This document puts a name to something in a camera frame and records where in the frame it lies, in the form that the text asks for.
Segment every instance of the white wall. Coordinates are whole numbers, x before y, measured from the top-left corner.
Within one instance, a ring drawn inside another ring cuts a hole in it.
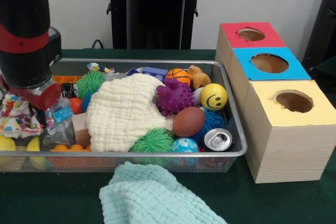
[[[86,48],[99,38],[112,46],[110,0],[49,0],[51,22],[63,48]],[[267,21],[299,59],[303,57],[321,0],[198,0],[193,49],[215,49],[219,23]]]

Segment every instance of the blue toy block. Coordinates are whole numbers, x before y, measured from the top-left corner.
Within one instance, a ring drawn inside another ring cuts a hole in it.
[[[150,76],[154,76],[155,78],[157,78],[160,81],[164,80],[164,77],[166,76],[166,74],[168,73],[168,70],[165,69],[159,69],[159,68],[149,68],[149,67],[145,67],[142,70],[143,74],[148,74]]]
[[[135,73],[140,73],[140,72],[137,71],[135,68],[132,68],[130,71],[127,72],[126,76],[131,76]]]

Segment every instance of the metal mesh basket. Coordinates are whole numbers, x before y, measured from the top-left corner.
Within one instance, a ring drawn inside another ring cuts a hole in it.
[[[118,72],[131,68],[161,69],[188,68],[197,65],[213,83],[223,85],[228,93],[228,105],[221,111],[233,136],[234,148],[229,152],[206,153],[119,153],[119,152],[0,152],[0,171],[7,172],[112,172],[126,161],[139,164],[158,164],[171,172],[227,172],[236,157],[247,151],[244,131],[238,116],[229,81],[223,65],[214,61],[108,60],[63,59],[52,67],[57,76],[80,76],[88,72],[86,64],[97,62]]]

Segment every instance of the green tablecloth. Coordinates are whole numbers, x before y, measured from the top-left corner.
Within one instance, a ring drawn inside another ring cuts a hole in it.
[[[213,50],[64,50],[67,58],[213,60]],[[0,174],[0,223],[102,223],[99,189],[113,174]],[[256,185],[238,158],[226,174],[175,174],[228,223],[335,223],[336,154],[317,182]]]

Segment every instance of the yellow lemon toy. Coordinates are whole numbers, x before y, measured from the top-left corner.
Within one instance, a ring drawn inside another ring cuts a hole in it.
[[[219,84],[208,84],[201,91],[200,100],[208,110],[221,110],[227,103],[227,92]]]
[[[16,151],[16,145],[10,137],[0,136],[0,151]],[[8,164],[13,157],[3,156],[0,157],[0,165]]]
[[[34,137],[27,146],[27,151],[29,152],[39,152],[40,151],[40,139],[38,136]],[[31,164],[39,170],[47,170],[50,166],[49,161],[45,157],[29,157]]]

